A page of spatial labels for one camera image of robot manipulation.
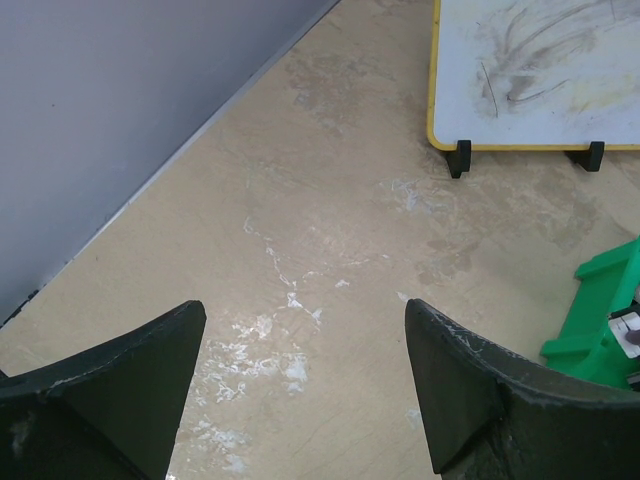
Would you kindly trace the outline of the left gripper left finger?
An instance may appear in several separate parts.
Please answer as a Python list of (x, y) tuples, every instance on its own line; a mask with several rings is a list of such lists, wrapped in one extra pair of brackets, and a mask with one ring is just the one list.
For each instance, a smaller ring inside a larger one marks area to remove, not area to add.
[(187, 301), (53, 364), (1, 377), (4, 479), (163, 479), (206, 313)]

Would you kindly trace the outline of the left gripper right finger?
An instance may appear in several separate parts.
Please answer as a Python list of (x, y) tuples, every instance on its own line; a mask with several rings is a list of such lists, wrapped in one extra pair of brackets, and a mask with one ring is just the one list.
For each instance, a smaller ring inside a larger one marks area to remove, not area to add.
[(534, 363), (421, 299), (406, 304), (405, 333), (442, 478), (638, 478), (638, 393)]

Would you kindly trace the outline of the green plastic bin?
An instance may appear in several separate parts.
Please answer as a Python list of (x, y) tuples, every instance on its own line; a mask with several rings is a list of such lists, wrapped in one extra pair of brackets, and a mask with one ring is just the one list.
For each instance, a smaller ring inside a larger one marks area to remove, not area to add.
[(639, 286), (637, 239), (583, 263), (574, 277), (575, 298), (560, 333), (540, 351), (545, 366), (596, 384), (628, 390), (639, 362), (624, 352), (609, 327), (609, 315), (630, 307)]

